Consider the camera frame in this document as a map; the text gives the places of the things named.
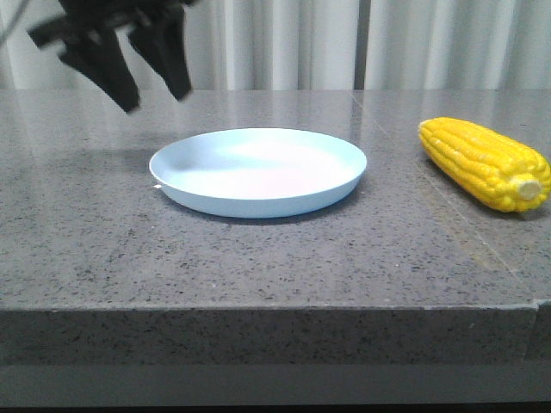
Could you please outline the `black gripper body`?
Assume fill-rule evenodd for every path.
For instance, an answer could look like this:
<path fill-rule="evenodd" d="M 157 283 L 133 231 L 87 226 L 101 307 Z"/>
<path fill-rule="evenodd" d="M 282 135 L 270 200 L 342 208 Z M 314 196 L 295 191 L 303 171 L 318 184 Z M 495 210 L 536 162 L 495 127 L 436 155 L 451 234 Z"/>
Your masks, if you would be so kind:
<path fill-rule="evenodd" d="M 42 48 L 56 40 L 75 40 L 80 34 L 99 29 L 117 29 L 128 24 L 151 26 L 169 10 L 182 11 L 193 1 L 59 1 L 64 9 L 57 15 L 32 26 L 28 34 Z"/>

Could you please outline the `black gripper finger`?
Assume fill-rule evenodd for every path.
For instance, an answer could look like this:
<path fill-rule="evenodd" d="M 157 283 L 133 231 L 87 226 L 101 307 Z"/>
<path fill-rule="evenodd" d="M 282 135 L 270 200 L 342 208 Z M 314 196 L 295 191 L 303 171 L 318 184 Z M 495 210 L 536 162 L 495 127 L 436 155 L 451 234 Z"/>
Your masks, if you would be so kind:
<path fill-rule="evenodd" d="M 139 106 L 138 87 L 113 29 L 84 34 L 76 42 L 65 41 L 59 59 L 96 84 L 124 112 Z"/>
<path fill-rule="evenodd" d="M 128 35 L 139 56 L 164 80 L 181 101 L 192 90 L 183 42 L 184 13 L 170 12 L 156 20 L 148 17 Z"/>

